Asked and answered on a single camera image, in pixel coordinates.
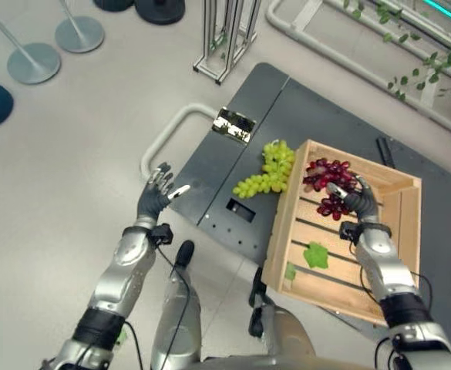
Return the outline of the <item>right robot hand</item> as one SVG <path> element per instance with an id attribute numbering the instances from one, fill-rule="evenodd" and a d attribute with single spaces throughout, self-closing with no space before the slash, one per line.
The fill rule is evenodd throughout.
<path id="1" fill-rule="evenodd" d="M 372 188 L 362 176 L 356 175 L 355 179 L 362 187 L 360 191 L 354 190 L 352 193 L 348 193 L 333 182 L 327 184 L 327 190 L 339 198 L 349 211 L 355 212 L 359 222 L 378 223 L 378 203 Z"/>

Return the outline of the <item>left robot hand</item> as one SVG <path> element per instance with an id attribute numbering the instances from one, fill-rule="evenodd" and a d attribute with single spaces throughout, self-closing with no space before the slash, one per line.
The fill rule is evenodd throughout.
<path id="1" fill-rule="evenodd" d="M 190 190 L 190 185 L 185 184 L 173 189 L 173 173 L 167 162 L 161 163 L 154 169 L 143 188 L 136 207 L 136 216 L 150 218 L 157 221 L 160 213 L 175 199 Z"/>

